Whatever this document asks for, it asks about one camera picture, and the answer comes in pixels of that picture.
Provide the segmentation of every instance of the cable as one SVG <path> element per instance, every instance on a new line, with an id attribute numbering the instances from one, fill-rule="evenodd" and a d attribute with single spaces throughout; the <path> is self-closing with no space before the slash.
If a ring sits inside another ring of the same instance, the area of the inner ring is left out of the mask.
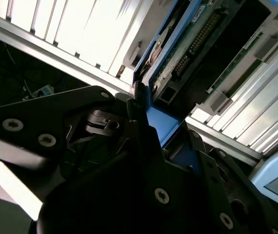
<path id="1" fill-rule="evenodd" d="M 24 84 L 25 84 L 25 87 L 26 87 L 28 93 L 31 95 L 32 98 L 35 98 L 35 97 L 33 96 L 32 92 L 30 91 L 30 88 L 28 87 L 28 85 L 27 85 L 27 83 L 26 83 L 26 80 L 24 79 L 23 81 L 24 81 Z"/>
<path id="2" fill-rule="evenodd" d="M 26 83 L 26 80 L 25 80 L 25 75 L 20 71 L 19 67 L 17 66 L 16 62 L 14 61 L 14 59 L 12 58 L 11 54 L 10 54 L 10 51 L 8 50 L 8 47 L 6 45 L 6 43 L 4 43 L 4 47 L 6 48 L 6 51 L 7 51 L 7 54 L 9 56 L 9 58 L 11 59 L 12 63 L 15 65 L 17 71 L 22 75 L 23 77 L 23 82 L 25 84 L 25 88 L 26 90 L 28 91 L 29 95 L 31 96 L 31 98 L 35 98 L 31 92 L 31 90 L 29 89 L 27 83 Z"/>

